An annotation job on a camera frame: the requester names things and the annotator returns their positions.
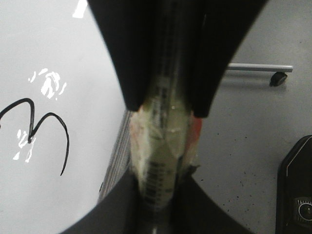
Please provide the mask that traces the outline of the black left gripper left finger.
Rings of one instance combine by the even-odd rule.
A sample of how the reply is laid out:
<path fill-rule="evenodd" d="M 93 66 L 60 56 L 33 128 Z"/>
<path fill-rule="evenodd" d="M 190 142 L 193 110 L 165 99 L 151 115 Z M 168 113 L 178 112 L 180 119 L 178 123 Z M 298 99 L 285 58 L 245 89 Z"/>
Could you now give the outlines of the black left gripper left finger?
<path fill-rule="evenodd" d="M 128 110 L 144 101 L 151 73 L 156 0 L 92 0 Z M 108 195 L 87 214 L 89 234 L 168 234 L 170 214 L 150 211 L 130 165 Z"/>

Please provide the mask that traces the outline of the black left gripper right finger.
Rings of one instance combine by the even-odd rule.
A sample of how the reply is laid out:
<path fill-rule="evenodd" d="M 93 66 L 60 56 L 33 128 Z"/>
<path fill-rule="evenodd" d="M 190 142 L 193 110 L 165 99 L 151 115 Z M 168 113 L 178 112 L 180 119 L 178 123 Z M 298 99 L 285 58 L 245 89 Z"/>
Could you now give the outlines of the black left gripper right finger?
<path fill-rule="evenodd" d="M 191 53 L 191 76 L 187 100 L 191 104 L 191 126 L 186 149 L 197 146 L 203 118 L 223 74 L 241 41 L 265 5 L 263 0 L 199 0 L 201 25 L 195 32 Z M 170 225 L 175 234 L 245 234 L 247 229 L 220 209 L 192 178 L 190 166 L 175 191 Z"/>

